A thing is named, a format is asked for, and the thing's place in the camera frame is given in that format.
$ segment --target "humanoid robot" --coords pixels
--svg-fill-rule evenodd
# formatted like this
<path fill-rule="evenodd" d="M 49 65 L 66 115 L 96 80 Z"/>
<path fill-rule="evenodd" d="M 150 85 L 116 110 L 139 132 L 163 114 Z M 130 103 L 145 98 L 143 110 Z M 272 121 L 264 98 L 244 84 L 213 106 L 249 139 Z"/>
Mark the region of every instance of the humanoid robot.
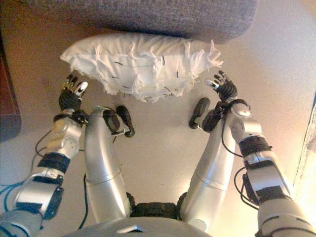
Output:
<path fill-rule="evenodd" d="M 43 219 L 53 218 L 62 199 L 63 177 L 79 151 L 85 129 L 86 189 L 97 225 L 68 236 L 181 236 L 206 237 L 230 179 L 234 155 L 243 157 L 243 197 L 258 209 L 256 237 L 312 237 L 313 227 L 291 198 L 277 157 L 252 118 L 250 107 L 237 98 L 237 89 L 219 71 L 206 79 L 221 101 L 209 110 L 209 99 L 196 105 L 189 126 L 210 133 L 190 187 L 177 203 L 139 203 L 126 193 L 118 160 L 113 155 L 117 136 L 135 133 L 126 107 L 96 107 L 88 116 L 80 110 L 87 83 L 75 86 L 69 76 L 59 98 L 61 114 L 55 116 L 45 155 L 24 181 L 14 199 L 14 209 L 0 216 L 1 236 L 35 237 Z M 242 155 L 235 154 L 235 143 Z"/>

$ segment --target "robot finger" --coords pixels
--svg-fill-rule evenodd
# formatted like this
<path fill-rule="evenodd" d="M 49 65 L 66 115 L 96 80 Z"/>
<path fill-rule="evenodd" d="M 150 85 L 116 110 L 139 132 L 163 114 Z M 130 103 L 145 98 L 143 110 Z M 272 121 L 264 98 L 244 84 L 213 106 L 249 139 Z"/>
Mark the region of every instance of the robot finger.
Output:
<path fill-rule="evenodd" d="M 70 87 L 73 87 L 75 83 L 78 81 L 78 77 L 74 77 L 70 80 Z"/>
<path fill-rule="evenodd" d="M 218 84 L 218 83 L 216 83 L 215 81 L 212 81 L 212 80 L 210 80 L 210 79 L 205 79 L 205 80 L 204 80 L 204 83 L 205 83 L 206 85 L 212 87 L 214 90 L 217 90 L 218 87 L 219 87 L 219 84 Z"/>
<path fill-rule="evenodd" d="M 231 79 L 228 77 L 228 75 L 227 75 L 226 73 L 224 73 L 223 71 L 219 70 L 218 73 L 223 77 L 223 79 L 224 79 L 225 81 L 231 80 Z"/>
<path fill-rule="evenodd" d="M 61 89 L 62 89 L 62 90 L 66 89 L 66 88 L 68 89 L 69 83 L 70 83 L 70 81 L 71 81 L 72 78 L 73 78 L 73 75 L 70 74 L 70 75 L 65 79 L 64 83 L 63 83 L 62 86 L 61 86 Z"/>
<path fill-rule="evenodd" d="M 83 93 L 85 92 L 85 90 L 87 89 L 88 87 L 88 83 L 86 81 L 84 82 L 80 82 L 77 87 L 75 88 L 74 90 L 74 94 L 79 96 L 79 97 L 82 97 L 83 96 Z"/>

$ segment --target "frayed fabric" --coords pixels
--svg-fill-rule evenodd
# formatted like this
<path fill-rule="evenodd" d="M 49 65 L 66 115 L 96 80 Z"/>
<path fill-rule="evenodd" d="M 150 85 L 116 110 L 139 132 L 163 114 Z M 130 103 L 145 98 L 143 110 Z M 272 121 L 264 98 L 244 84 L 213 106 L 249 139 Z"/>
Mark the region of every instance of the frayed fabric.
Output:
<path fill-rule="evenodd" d="M 190 91 L 200 73 L 222 65 L 219 56 L 213 41 L 126 33 L 77 41 L 60 58 L 71 71 L 100 81 L 109 94 L 156 102 Z"/>

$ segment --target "beige floor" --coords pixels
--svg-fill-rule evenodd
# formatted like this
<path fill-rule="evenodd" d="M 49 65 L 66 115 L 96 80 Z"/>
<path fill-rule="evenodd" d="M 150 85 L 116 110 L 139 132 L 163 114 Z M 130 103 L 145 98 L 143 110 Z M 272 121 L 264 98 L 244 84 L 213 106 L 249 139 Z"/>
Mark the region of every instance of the beige floor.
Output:
<path fill-rule="evenodd" d="M 308 0 L 260 1 L 253 27 L 242 37 L 218 45 L 223 69 L 237 85 L 239 97 L 250 103 L 291 181 L 316 88 L 316 21 L 312 7 Z M 51 128 L 52 118 L 59 112 L 60 85 L 69 74 L 68 65 L 59 55 L 79 39 L 109 32 L 69 22 L 51 22 L 9 1 L 1 1 L 1 33 L 22 117 L 20 134 L 0 145 L 1 184 L 17 182 L 28 175 L 34 145 Z M 212 76 L 216 70 L 204 73 L 201 79 Z M 131 112 L 136 135 L 132 139 L 117 139 L 115 150 L 127 189 L 136 202 L 176 202 L 187 190 L 208 138 L 206 133 L 188 128 L 190 113 L 202 96 L 208 96 L 211 106 L 215 106 L 216 94 L 198 83 L 180 98 L 145 104 L 132 96 L 107 95 L 101 84 L 88 82 L 82 104 L 87 112 L 95 105 L 120 104 Z M 44 223 L 40 236 L 64 235 L 80 224 L 84 215 L 83 164 L 82 154 L 71 162 L 59 213 Z M 236 158 L 233 173 L 241 166 L 241 159 Z M 230 183 L 211 234 L 253 236 L 257 231 L 256 215 L 239 200 Z M 90 212 L 86 225 L 93 223 Z"/>

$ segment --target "gray cushion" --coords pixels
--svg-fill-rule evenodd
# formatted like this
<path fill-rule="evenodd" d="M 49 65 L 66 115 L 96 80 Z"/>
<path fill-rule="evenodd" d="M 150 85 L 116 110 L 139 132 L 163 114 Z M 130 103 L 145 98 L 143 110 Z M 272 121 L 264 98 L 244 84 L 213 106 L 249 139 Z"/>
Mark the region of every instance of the gray cushion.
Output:
<path fill-rule="evenodd" d="M 46 17 L 215 43 L 242 35 L 258 0 L 24 0 Z"/>

